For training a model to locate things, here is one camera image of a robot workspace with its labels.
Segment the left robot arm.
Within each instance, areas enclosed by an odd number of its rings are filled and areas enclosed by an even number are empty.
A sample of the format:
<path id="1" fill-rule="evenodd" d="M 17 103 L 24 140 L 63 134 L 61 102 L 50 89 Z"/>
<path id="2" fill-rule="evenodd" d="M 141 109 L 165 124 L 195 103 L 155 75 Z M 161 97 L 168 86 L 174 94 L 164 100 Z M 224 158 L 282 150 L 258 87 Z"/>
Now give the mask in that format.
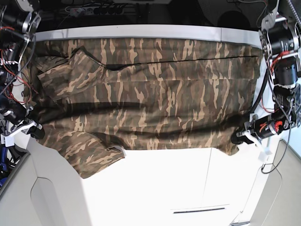
<path id="1" fill-rule="evenodd" d="M 259 37 L 267 66 L 263 84 L 250 113 L 261 103 L 266 86 L 274 108 L 268 115 L 254 115 L 231 136 L 231 142 L 252 144 L 301 124 L 301 2 L 274 0 L 262 19 Z"/>

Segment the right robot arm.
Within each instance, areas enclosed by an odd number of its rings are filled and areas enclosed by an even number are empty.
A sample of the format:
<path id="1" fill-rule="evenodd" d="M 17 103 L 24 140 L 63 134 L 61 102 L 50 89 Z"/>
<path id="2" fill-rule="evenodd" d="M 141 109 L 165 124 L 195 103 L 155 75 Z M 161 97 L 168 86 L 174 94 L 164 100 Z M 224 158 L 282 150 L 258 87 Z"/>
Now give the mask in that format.
<path id="1" fill-rule="evenodd" d="M 36 44 L 35 32 L 40 24 L 38 0 L 2 0 L 0 2 L 0 114 L 12 123 L 11 131 L 29 134 L 35 139 L 45 135 L 43 127 L 31 116 L 31 106 L 24 107 L 12 95 L 14 82 L 27 66 L 21 66 L 24 53 L 30 43 Z"/>

